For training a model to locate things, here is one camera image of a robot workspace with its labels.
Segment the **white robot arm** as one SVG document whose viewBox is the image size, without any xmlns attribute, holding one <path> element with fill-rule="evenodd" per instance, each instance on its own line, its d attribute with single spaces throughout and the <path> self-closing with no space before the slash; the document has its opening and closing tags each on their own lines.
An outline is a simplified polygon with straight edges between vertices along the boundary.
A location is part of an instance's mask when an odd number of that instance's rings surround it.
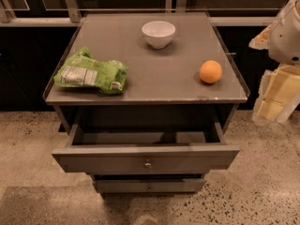
<svg viewBox="0 0 300 225">
<path fill-rule="evenodd" d="M 248 46 L 279 62 L 262 75 L 252 120 L 260 126 L 284 123 L 300 103 L 300 0 L 290 0 Z"/>
</svg>

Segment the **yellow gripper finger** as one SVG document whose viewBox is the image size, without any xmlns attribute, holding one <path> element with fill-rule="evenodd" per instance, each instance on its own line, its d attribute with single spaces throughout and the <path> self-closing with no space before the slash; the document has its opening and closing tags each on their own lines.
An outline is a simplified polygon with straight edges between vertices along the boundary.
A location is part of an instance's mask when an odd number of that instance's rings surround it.
<svg viewBox="0 0 300 225">
<path fill-rule="evenodd" d="M 252 120 L 260 126 L 284 123 L 300 104 L 300 66 L 280 64 L 262 75 Z"/>
<path fill-rule="evenodd" d="M 270 30 L 271 30 L 271 26 L 268 25 L 261 31 L 259 35 L 257 35 L 249 42 L 248 46 L 251 49 L 255 49 L 255 50 L 267 50 Z"/>
</svg>

